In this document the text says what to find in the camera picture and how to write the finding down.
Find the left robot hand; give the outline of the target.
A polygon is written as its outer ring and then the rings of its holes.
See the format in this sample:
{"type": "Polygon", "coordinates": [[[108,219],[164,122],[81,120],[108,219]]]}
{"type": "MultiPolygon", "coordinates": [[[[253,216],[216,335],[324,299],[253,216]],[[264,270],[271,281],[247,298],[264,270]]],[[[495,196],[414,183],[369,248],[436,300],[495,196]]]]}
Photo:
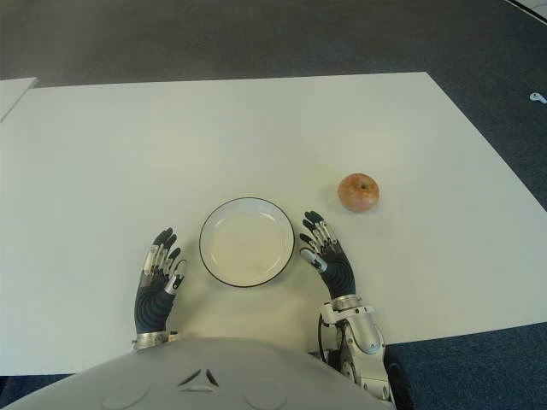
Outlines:
{"type": "Polygon", "coordinates": [[[176,240],[177,235],[172,227],[163,230],[144,258],[133,309],[138,336],[166,330],[187,268],[181,248],[173,249],[176,240]]]}

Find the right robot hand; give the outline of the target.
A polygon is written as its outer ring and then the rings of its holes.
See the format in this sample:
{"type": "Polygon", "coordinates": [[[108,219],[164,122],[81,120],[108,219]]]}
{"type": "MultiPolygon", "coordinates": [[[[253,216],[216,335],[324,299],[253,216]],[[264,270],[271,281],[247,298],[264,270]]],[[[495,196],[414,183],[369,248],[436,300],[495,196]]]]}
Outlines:
{"type": "Polygon", "coordinates": [[[309,235],[299,234],[306,244],[299,254],[319,273],[331,299],[354,295],[354,273],[334,230],[315,211],[304,213],[303,226],[309,231],[309,235]]]}

